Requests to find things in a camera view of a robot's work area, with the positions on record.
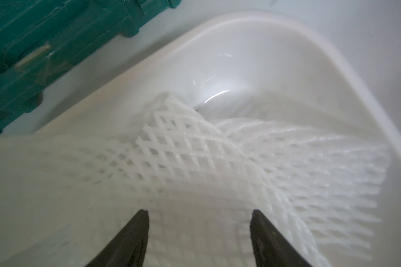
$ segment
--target white foam netting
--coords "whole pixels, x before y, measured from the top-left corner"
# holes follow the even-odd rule
[[[318,243],[369,247],[359,222],[377,221],[362,209],[374,207],[366,196],[389,164],[380,142],[262,120],[210,123],[173,97],[153,117],[135,146],[0,138],[0,267],[43,265],[69,246],[62,265],[83,266],[140,208],[150,215],[144,266],[255,266],[255,208],[313,266],[330,266]],[[39,253],[42,243],[53,249]]]

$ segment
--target white surface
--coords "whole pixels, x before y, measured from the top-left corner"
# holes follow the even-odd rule
[[[152,98],[167,91],[201,113],[203,103],[215,99],[222,99],[215,106],[227,112],[237,106],[235,99],[248,99],[242,106],[263,103],[275,109],[267,115],[286,121],[386,138],[396,155],[375,199],[379,208],[372,211],[383,220],[372,226],[373,261],[349,263],[334,256],[332,264],[401,266],[401,135],[326,39],[271,13],[220,17],[124,72],[40,132],[121,137],[140,128],[145,121],[140,114],[148,114],[145,103],[154,106]]]
[[[401,131],[401,0],[182,0],[131,39],[116,37],[44,92],[43,104],[5,133],[31,133],[166,43],[219,14],[288,14],[330,39]]]

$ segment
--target teal plastic box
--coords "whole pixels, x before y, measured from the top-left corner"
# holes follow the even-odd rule
[[[41,92],[117,34],[181,0],[0,0],[0,133]]]

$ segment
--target white plastic basin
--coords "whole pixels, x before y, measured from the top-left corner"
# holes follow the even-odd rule
[[[383,190],[375,199],[378,208],[373,212],[382,222],[372,226],[373,260],[328,253],[326,248],[324,253],[334,266],[401,266],[401,134],[326,39],[278,14],[221,16],[116,77],[38,133],[116,136],[136,127],[136,118],[142,122],[144,104],[162,92],[171,92],[192,106],[221,93],[222,100],[216,104],[223,109],[237,98],[252,97],[267,104],[273,95],[284,95],[341,123],[285,107],[282,112],[297,122],[336,130],[364,129],[388,140],[394,155]]]

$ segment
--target teal container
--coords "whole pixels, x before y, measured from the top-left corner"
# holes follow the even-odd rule
[[[0,133],[41,92],[121,34],[181,0],[0,0]]]

